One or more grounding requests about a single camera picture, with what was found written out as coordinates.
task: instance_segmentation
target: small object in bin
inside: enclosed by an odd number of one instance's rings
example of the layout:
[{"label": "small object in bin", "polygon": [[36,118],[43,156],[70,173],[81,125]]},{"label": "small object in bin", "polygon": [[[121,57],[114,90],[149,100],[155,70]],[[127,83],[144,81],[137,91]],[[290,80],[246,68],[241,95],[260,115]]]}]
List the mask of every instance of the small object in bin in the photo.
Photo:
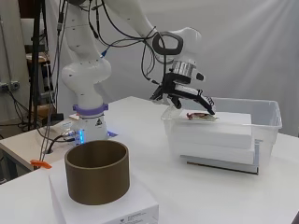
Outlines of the small object in bin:
[{"label": "small object in bin", "polygon": [[207,120],[207,121],[215,121],[218,118],[215,118],[214,116],[206,113],[187,113],[187,118],[188,119],[202,119],[202,120]]}]

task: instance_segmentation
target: clear plastic bin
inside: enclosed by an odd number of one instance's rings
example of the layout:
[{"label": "clear plastic bin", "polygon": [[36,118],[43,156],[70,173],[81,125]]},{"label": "clear plastic bin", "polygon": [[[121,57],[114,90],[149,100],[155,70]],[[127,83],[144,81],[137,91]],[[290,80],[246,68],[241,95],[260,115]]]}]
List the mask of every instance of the clear plastic bin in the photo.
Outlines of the clear plastic bin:
[{"label": "clear plastic bin", "polygon": [[[223,129],[239,130],[241,133],[245,131],[245,129],[248,130],[248,128],[250,128],[252,140],[255,144],[259,144],[258,166],[260,168],[265,167],[265,165],[269,162],[273,145],[276,143],[278,130],[282,127],[278,103],[274,101],[225,98],[213,98],[213,100],[215,102],[217,112],[251,115],[251,123],[237,124],[233,122],[223,122],[218,123],[217,125],[220,125]],[[205,110],[194,101],[181,100],[181,103],[183,109]],[[180,155],[182,154],[181,151],[184,150],[182,149],[181,143],[190,142],[190,136],[194,136],[196,133],[188,132],[188,129],[185,129],[185,133],[178,134],[176,133],[178,127],[195,127],[196,125],[197,127],[199,127],[198,125],[203,127],[204,125],[215,125],[214,121],[183,119],[180,116],[183,109],[177,110],[173,106],[169,106],[162,115],[170,149],[176,152],[176,147],[180,146]]]}]

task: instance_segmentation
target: white cardboard box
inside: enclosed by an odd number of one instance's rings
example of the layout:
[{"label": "white cardboard box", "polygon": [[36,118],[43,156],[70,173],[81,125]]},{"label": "white cardboard box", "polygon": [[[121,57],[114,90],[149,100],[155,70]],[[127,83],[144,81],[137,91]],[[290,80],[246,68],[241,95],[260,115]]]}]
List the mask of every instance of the white cardboard box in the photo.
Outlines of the white cardboard box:
[{"label": "white cardboard box", "polygon": [[251,115],[218,112],[214,122],[201,120],[187,120],[187,113],[202,112],[196,110],[183,110],[179,119],[184,122],[176,122],[172,127],[172,137],[178,141],[195,144],[251,148]]},{"label": "white cardboard box", "polygon": [[159,205],[131,176],[128,192],[113,203],[84,205],[73,201],[67,191],[65,169],[50,175],[54,212],[59,224],[157,224]]}]

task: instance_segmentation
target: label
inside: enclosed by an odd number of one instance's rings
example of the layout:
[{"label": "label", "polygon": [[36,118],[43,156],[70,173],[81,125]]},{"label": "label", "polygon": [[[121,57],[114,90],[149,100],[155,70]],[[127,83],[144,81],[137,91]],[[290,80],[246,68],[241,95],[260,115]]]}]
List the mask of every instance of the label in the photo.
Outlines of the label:
[{"label": "label", "polygon": [[99,126],[99,125],[102,125],[103,123],[102,123],[102,120],[99,118],[97,121],[96,121],[96,124],[95,124],[95,126]]}]

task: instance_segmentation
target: red object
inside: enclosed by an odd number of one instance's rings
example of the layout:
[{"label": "red object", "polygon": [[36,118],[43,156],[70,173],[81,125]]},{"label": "red object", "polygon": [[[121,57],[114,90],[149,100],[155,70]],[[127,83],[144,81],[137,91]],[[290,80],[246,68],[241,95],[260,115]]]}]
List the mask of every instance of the red object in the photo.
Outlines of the red object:
[{"label": "red object", "polygon": [[52,168],[52,166],[50,164],[48,164],[47,162],[45,162],[45,161],[31,160],[30,164],[33,165],[33,166],[44,167],[46,169]]}]

